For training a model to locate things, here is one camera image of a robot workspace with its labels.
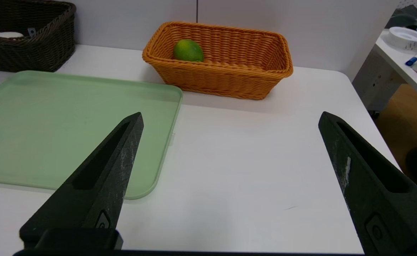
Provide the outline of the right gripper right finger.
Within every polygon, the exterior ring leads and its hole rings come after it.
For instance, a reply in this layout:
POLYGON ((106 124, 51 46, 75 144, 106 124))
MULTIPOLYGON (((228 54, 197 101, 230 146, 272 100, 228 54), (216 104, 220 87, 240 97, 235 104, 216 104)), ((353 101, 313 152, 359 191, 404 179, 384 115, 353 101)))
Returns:
POLYGON ((366 255, 417 255, 417 185, 348 123, 318 128, 366 255))

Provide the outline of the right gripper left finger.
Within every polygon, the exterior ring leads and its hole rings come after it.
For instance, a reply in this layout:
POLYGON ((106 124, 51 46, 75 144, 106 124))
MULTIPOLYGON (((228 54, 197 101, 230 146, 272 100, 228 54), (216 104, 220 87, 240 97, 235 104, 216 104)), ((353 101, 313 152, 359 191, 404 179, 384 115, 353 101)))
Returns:
POLYGON ((25 249, 121 249, 116 226, 144 128, 124 118, 20 228, 25 249))

